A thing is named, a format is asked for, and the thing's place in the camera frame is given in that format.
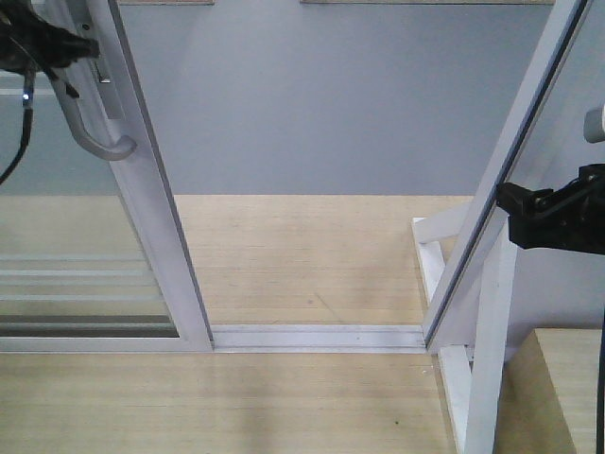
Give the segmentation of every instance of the wooden platform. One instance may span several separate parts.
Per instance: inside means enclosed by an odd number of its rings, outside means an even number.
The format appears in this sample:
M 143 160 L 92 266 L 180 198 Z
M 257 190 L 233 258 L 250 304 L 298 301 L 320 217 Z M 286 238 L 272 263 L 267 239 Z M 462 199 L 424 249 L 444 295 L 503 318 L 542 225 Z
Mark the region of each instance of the wooden platform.
M 454 453 L 423 355 L 0 355 L 3 454 Z
M 468 199 L 176 197 L 212 323 L 421 323 L 411 220 Z
M 536 329 L 505 370 L 498 454 L 593 454 L 600 331 Z

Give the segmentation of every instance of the white wooden leg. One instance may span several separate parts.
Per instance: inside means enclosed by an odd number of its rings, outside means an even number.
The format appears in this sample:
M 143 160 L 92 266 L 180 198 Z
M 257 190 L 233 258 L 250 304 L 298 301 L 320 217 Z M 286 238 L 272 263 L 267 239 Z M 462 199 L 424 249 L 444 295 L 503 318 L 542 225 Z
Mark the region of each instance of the white wooden leg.
M 439 240 L 458 234 L 470 204 L 470 202 L 461 203 L 429 218 L 412 220 L 414 245 L 420 263 L 424 295 L 429 306 L 445 269 Z
M 414 235 L 414 245 L 416 246 L 416 254 L 420 263 L 420 273 L 423 278 L 424 296 L 426 297 L 427 304 L 430 305 L 445 269 L 445 261 L 443 260 L 443 252 L 441 251 L 439 241 L 432 241 L 430 243 L 421 243 L 418 241 L 419 229 L 417 225 L 423 219 L 413 219 L 412 234 Z
M 463 454 L 471 400 L 471 367 L 466 348 L 464 345 L 441 348 L 439 363 L 445 388 L 445 400 L 456 441 L 456 452 Z
M 493 452 L 516 256 L 505 224 L 483 263 L 464 454 Z
M 449 236 L 456 236 L 462 228 L 471 203 L 464 202 L 447 210 L 440 211 L 428 218 L 420 218 L 415 239 L 419 243 L 439 241 Z

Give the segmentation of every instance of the light wood floor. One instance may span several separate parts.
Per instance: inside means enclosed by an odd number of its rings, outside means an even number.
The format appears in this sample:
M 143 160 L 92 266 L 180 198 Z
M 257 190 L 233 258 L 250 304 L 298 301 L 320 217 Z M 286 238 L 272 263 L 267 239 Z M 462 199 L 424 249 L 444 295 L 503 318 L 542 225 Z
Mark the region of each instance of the light wood floor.
M 468 199 L 176 197 L 212 323 L 421 323 L 411 220 Z
M 3 454 L 453 453 L 422 355 L 0 355 Z
M 177 197 L 213 323 L 419 323 L 411 218 L 464 200 Z M 439 381 L 423 355 L 0 355 L 0 453 L 449 454 Z

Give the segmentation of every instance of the black cable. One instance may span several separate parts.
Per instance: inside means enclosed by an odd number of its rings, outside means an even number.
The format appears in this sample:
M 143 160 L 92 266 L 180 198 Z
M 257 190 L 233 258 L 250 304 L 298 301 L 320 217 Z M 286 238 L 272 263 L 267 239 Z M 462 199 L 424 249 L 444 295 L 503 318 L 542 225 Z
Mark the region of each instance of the black cable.
M 2 175 L 0 175 L 0 184 L 5 182 L 7 178 L 10 176 L 12 171 L 19 165 L 21 160 L 23 159 L 24 154 L 26 154 L 27 145 L 29 144 L 29 136 L 31 134 L 31 125 L 34 119 L 34 110 L 31 108 L 23 109 L 23 127 L 21 129 L 21 145 L 15 154 L 15 157 L 12 158 L 9 166 L 6 168 Z
M 12 158 L 9 166 L 0 175 L 0 185 L 7 180 L 10 174 L 19 165 L 23 156 L 26 154 L 27 145 L 29 145 L 29 137 L 31 136 L 31 126 L 34 120 L 34 83 L 36 81 L 36 64 L 31 63 L 24 74 L 23 85 L 23 121 L 21 127 L 21 143 L 19 149 Z
M 601 348 L 598 354 L 596 384 L 596 454 L 603 454 L 605 443 L 605 310 L 601 326 Z

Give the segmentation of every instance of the gray wall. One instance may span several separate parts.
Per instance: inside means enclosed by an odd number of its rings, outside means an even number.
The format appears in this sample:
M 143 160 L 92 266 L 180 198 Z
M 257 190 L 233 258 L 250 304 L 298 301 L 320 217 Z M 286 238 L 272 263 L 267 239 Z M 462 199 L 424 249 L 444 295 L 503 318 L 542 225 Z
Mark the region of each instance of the gray wall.
M 472 194 L 549 11 L 122 8 L 181 194 Z

